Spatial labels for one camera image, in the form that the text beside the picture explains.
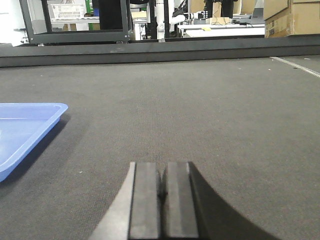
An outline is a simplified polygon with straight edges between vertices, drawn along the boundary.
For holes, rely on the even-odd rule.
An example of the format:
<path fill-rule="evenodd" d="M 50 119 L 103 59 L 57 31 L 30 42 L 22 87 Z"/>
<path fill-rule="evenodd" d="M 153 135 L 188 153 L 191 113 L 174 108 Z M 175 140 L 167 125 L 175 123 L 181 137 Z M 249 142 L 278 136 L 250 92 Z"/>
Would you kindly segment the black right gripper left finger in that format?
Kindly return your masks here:
<path fill-rule="evenodd" d="M 131 162 L 112 204 L 90 240 L 159 240 L 160 176 L 155 163 Z"/>

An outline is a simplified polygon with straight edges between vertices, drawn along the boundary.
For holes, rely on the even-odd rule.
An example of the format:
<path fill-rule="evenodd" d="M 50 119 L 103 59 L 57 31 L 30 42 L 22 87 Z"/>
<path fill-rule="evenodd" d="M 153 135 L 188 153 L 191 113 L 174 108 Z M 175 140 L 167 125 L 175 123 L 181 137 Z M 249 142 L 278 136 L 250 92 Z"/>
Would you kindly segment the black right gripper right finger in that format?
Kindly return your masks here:
<path fill-rule="evenodd" d="M 231 207 L 193 162 L 169 162 L 163 173 L 166 240 L 275 240 Z"/>

